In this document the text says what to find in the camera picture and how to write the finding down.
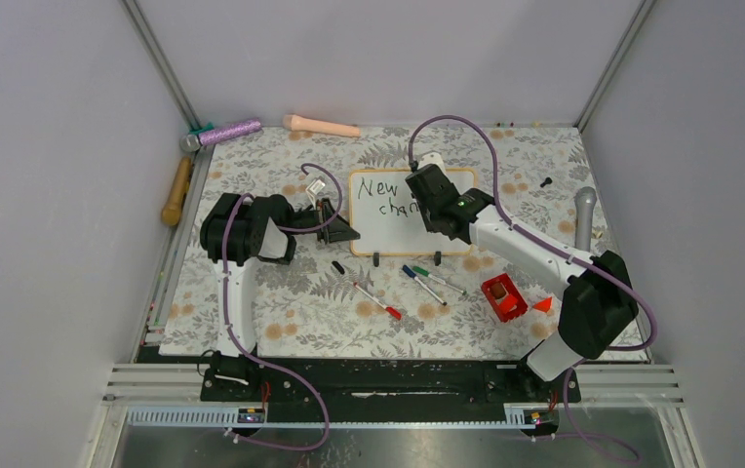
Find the black marker cap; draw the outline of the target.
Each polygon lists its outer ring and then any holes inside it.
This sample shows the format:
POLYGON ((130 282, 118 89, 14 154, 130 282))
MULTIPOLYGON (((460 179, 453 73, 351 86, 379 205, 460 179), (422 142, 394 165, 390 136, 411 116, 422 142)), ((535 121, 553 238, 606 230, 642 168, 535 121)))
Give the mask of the black marker cap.
POLYGON ((344 274, 345 274, 345 269, 344 269, 344 267, 343 267, 343 266, 342 266, 342 265, 341 265, 341 264, 340 264, 340 263, 339 263, 338 261, 333 261, 333 262, 332 262, 332 266, 333 266, 333 268, 334 268, 334 269, 335 269, 335 270, 336 270, 336 271, 337 271, 337 272, 338 272, 338 273, 339 273, 340 275, 344 275, 344 274))

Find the yellow framed whiteboard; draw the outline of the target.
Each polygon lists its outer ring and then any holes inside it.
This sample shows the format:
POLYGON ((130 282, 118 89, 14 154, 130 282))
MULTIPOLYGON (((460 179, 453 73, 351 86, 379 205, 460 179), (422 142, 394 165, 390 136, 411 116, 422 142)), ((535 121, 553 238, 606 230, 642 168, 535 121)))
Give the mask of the yellow framed whiteboard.
POLYGON ((350 174, 345 200, 349 222, 360 234, 355 255, 414 256, 469 254, 471 246, 429 232, 406 183, 408 169, 358 170, 350 174))

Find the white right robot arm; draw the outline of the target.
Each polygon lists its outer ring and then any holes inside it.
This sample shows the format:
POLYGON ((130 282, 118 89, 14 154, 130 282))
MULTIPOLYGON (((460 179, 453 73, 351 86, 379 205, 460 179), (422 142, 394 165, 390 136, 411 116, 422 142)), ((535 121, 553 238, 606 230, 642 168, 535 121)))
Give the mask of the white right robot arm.
POLYGON ((545 400, 560 374, 598 358, 636 318, 638 304, 628 293, 627 268, 618 254, 592 255, 507 221, 490 194, 459 191, 436 164, 411 172, 406 183, 428 231, 504 258, 560 300, 557 330, 523 359, 518 386, 528 400, 545 400))

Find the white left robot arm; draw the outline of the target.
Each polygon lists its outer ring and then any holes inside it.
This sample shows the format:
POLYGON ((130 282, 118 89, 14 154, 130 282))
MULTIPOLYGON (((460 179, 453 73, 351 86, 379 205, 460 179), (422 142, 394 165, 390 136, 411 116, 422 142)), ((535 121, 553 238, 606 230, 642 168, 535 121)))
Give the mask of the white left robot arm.
POLYGON ((221 355, 236 358, 255 350, 257 269, 264 263, 290 264, 294 236, 309 233, 325 244, 361 238, 328 198, 302 209, 293 208, 280 194, 253 199, 224 193, 218 198, 201 224, 199 239, 218 286, 216 350, 221 355))

